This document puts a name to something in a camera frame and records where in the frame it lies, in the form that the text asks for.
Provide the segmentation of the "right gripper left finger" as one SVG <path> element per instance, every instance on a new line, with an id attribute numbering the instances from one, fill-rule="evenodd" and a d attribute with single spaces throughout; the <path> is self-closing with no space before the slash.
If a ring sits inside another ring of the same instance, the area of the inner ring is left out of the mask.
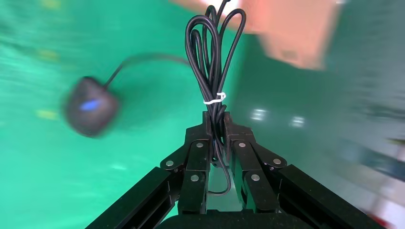
<path id="1" fill-rule="evenodd" d="M 178 198 L 178 214 L 206 213 L 211 155 L 211 121 L 203 112 L 202 123 L 187 128 L 184 144 L 160 163 L 160 168 L 174 175 L 170 188 Z"/>

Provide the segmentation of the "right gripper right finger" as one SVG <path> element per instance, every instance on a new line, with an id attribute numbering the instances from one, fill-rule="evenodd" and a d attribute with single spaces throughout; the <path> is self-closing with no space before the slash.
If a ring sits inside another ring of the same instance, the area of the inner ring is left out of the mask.
<path id="1" fill-rule="evenodd" d="M 273 188 L 279 181 L 272 176 L 287 161 L 257 143 L 251 128 L 236 124 L 224 114 L 224 144 L 238 200 L 243 209 L 277 212 L 279 201 Z"/>

